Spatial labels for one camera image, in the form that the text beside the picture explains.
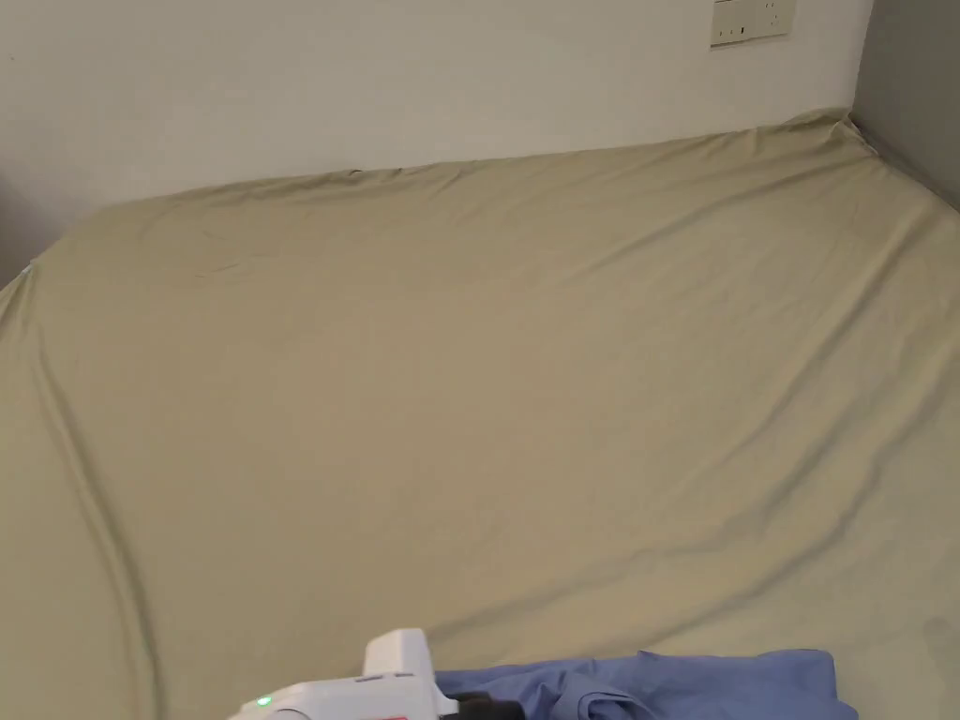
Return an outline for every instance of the fitted sheet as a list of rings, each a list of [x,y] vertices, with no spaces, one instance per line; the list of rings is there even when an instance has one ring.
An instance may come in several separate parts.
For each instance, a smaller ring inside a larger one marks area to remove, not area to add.
[[[829,650],[960,707],[960,215],[846,118],[123,204],[0,293],[5,715]]]

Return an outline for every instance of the gray wall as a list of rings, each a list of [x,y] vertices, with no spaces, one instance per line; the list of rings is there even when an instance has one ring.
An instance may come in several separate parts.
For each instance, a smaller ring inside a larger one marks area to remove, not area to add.
[[[960,0],[876,0],[853,119],[895,165],[960,207]]]

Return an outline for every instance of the sheet wrinkle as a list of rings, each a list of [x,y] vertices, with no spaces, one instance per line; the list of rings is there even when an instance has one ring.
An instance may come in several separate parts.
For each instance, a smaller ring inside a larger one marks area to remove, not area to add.
[[[939,408],[945,395],[944,390],[947,386],[954,353],[953,343],[945,343],[945,348],[946,352],[941,353],[943,357],[934,358],[937,362],[935,365],[936,370],[933,373],[933,382],[930,383],[925,389],[925,392],[922,393],[916,403],[916,407],[902,419],[900,427],[895,428],[891,437],[879,445],[868,463],[863,480],[852,494],[847,507],[838,514],[837,519],[820,538],[814,540],[802,551],[794,553],[791,557],[779,559],[778,566],[751,585],[739,592],[722,598],[686,620],[675,623],[657,633],[640,636],[636,642],[631,641],[631,638],[634,636],[631,636],[630,629],[624,628],[623,636],[626,645],[594,645],[588,648],[587,654],[594,656],[615,654],[623,652],[624,647],[627,645],[634,645],[635,647],[641,648],[656,647],[674,636],[693,630],[731,610],[742,609],[742,606],[745,604],[750,603],[758,598],[758,596],[775,588],[785,579],[828,552],[830,548],[847,535],[860,511],[876,491],[882,479],[883,466],[887,462],[888,457]],[[678,547],[663,549],[643,548],[619,560],[594,567],[583,568],[580,572],[576,573],[576,580],[573,582],[563,582],[546,588],[540,588],[527,593],[526,596],[518,598],[517,600],[484,609],[481,612],[460,618],[456,621],[434,626],[430,630],[430,635],[438,642],[450,641],[462,631],[477,625],[490,627],[500,622],[520,618],[529,611],[541,612],[545,608],[548,608],[560,600],[566,599],[572,594],[583,590],[596,590],[604,585],[616,583],[625,576],[636,574],[642,569],[642,563],[644,561],[662,561],[690,554],[722,552],[724,547],[722,544],[718,546],[717,543],[718,541],[723,543],[725,541],[724,537],[729,534],[730,530],[726,529],[721,531],[719,537],[714,535]]]
[[[762,400],[759,404],[764,408],[761,410],[760,417],[747,420],[744,423],[747,429],[737,433],[739,438],[733,441],[732,446],[723,451],[720,457],[706,461],[703,466],[694,470],[681,482],[683,489],[691,482],[728,463],[737,453],[755,443],[770,429],[800,392],[810,375],[823,365],[836,350],[841,338],[863,316],[864,311],[876,298],[902,257],[922,238],[921,231],[936,222],[936,216],[931,209],[925,208],[925,212],[911,221],[903,234],[895,233],[863,275],[854,284],[848,285],[840,300],[833,304],[807,333],[800,350],[787,363],[784,372],[780,373],[780,378],[760,390]]]
[[[26,337],[27,325],[32,315],[31,298],[36,288],[36,275],[37,268],[34,267],[29,273],[17,275],[6,288],[0,288],[0,292],[6,295],[5,298],[0,298],[3,302],[0,306],[0,336],[9,332],[13,323],[19,320],[17,340],[22,341]]]
[[[688,228],[696,223],[706,220],[706,218],[708,218],[713,212],[725,207],[726,205],[741,203],[752,198],[757,198],[759,196],[766,195],[773,190],[789,187],[791,185],[804,182],[805,180],[810,180],[820,175],[831,173],[839,170],[840,168],[849,167],[856,163],[863,162],[865,159],[865,157],[855,157],[849,160],[839,160],[828,165],[822,165],[809,170],[803,170],[802,172],[795,173],[784,178],[766,182],[758,187],[752,187],[748,190],[733,193],[732,195],[720,198],[719,200],[711,201],[702,207],[688,210],[682,217],[671,220],[660,228],[652,230],[645,235],[641,235],[635,240],[625,244],[623,247],[617,248],[604,257],[587,264],[587,266],[574,272],[570,277],[567,278],[566,281],[572,282],[575,280],[580,280],[586,276],[599,273],[605,268],[623,260],[629,255],[642,250],[643,248],[665,240],[684,228]]]
[[[142,720],[166,717],[156,645],[146,612],[143,587],[130,551],[124,544],[93,468],[69,403],[50,368],[40,333],[37,362],[32,365],[34,387],[40,397],[44,426],[59,451],[80,506],[84,524],[97,548],[117,606],[117,615],[130,669],[133,716]]]
[[[880,444],[878,449],[871,457],[865,477],[861,481],[858,489],[853,494],[851,501],[844,508],[843,512],[837,517],[832,527],[827,533],[822,535],[819,540],[814,541],[804,551],[793,555],[791,558],[782,561],[782,564],[766,577],[752,584],[744,590],[734,593],[710,608],[699,612],[687,620],[677,623],[671,627],[665,628],[657,633],[642,637],[639,641],[639,647],[655,647],[656,645],[671,639],[681,633],[692,630],[705,622],[716,619],[717,617],[731,611],[743,610],[749,607],[749,603],[758,598],[765,592],[780,584],[789,576],[795,574],[804,566],[823,555],[840,540],[842,540],[850,531],[854,521],[860,511],[866,505],[870,497],[876,492],[882,480],[882,470],[889,460],[890,456],[905,443],[913,433],[920,428],[927,420],[933,416],[939,409],[946,394],[949,371],[954,359],[954,348],[952,344],[947,345],[948,351],[944,353],[945,357],[939,358],[935,364],[934,380],[925,389],[918,399],[916,406],[908,412],[902,419],[900,426],[893,429],[891,436]],[[606,648],[604,652],[614,651],[613,648]],[[599,648],[593,648],[591,654],[600,653]]]

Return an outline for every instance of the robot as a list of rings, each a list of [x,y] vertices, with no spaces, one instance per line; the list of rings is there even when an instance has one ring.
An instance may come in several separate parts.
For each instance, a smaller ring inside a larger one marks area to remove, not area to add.
[[[367,644],[363,675],[284,687],[230,720],[525,720],[523,708],[475,693],[446,697],[423,630],[394,630]]]

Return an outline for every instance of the power outlet switch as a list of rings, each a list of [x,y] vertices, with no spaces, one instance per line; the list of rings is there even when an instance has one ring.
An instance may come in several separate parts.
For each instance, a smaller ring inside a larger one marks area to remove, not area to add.
[[[786,35],[793,28],[797,0],[752,0],[754,37]]]
[[[755,1],[717,0],[713,3],[710,45],[729,45],[749,40],[753,36]]]

